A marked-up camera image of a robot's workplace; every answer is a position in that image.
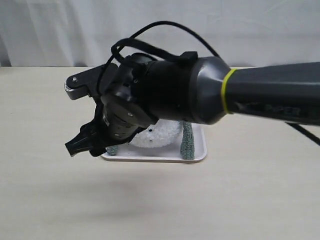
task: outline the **white backdrop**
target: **white backdrop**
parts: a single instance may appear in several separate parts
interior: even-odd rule
[[[319,0],[0,0],[0,63],[100,65],[115,41],[159,20],[192,28],[232,66],[320,61]],[[140,39],[209,54],[171,26]]]

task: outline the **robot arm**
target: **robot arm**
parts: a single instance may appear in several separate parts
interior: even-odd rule
[[[164,60],[146,53],[122,57],[123,46]],[[72,100],[88,95],[96,103],[93,120],[65,144],[71,156],[89,151],[97,157],[159,119],[212,125],[226,114],[246,114],[320,126],[320,62],[234,70],[218,55],[175,56],[132,38],[111,51],[119,66],[110,63],[66,80]]]

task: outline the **white plastic tray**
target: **white plastic tray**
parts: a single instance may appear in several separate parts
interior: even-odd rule
[[[194,137],[194,160],[184,160],[180,155],[182,134],[170,145],[159,148],[140,148],[129,144],[119,146],[116,156],[107,153],[101,155],[112,162],[145,162],[145,163],[198,163],[207,156],[207,143],[203,128],[199,124],[192,124]]]

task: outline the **table surface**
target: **table surface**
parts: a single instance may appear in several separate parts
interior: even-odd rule
[[[71,158],[95,105],[64,82],[85,69],[0,67],[0,240],[319,239],[320,147],[282,122],[204,126],[196,164]]]

